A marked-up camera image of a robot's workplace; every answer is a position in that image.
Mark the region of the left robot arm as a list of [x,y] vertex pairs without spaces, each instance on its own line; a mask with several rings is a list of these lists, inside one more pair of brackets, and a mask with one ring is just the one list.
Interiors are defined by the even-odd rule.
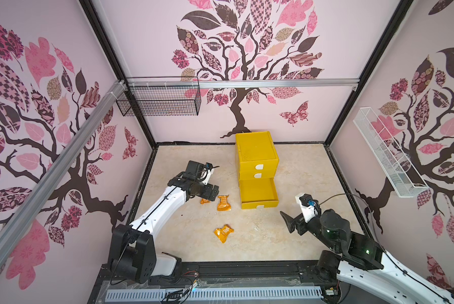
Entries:
[[186,169],[169,180],[162,196],[138,219],[118,225],[112,233],[108,262],[113,277],[146,283],[151,277],[176,280],[181,277],[181,258],[158,253],[157,235],[165,223],[190,199],[214,201],[219,187],[209,183],[211,163],[189,161]]

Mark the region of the yellow top drawer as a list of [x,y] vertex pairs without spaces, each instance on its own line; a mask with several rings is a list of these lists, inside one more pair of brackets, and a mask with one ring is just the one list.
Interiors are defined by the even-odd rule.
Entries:
[[279,159],[250,160],[239,162],[240,172],[256,172],[263,174],[275,174],[279,165]]

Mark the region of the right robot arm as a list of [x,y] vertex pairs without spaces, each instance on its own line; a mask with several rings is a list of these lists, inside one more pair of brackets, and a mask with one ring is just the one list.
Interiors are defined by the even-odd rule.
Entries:
[[454,303],[453,288],[419,276],[374,239],[353,232],[349,221],[334,210],[310,212],[308,218],[280,215],[290,233],[309,233],[327,247],[314,268],[321,281],[345,282],[388,303]]

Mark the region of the yellow bottom drawer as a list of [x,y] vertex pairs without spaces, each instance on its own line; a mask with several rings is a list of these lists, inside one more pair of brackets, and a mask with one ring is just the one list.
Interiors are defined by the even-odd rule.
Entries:
[[275,208],[279,204],[274,178],[239,181],[241,209]]

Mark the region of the yellow drawer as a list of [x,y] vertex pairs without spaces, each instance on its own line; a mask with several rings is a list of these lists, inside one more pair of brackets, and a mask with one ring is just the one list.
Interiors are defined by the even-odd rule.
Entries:
[[244,170],[238,173],[239,180],[251,179],[273,179],[276,175],[275,170]]
[[240,172],[256,172],[263,174],[275,174],[279,165],[279,159],[250,160],[239,162]]
[[279,204],[274,178],[239,181],[241,209],[275,208]]

